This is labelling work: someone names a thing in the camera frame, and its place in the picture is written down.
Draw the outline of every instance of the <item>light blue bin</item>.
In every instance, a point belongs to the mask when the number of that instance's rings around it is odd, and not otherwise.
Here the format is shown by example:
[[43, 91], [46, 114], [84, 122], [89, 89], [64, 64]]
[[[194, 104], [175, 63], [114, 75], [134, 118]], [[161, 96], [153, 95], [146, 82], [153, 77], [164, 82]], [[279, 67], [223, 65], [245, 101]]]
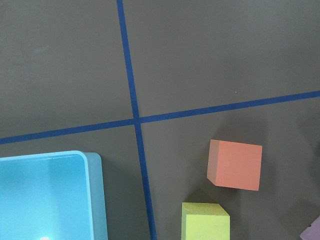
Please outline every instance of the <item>light blue bin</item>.
[[97, 153], [0, 158], [0, 240], [107, 239]]

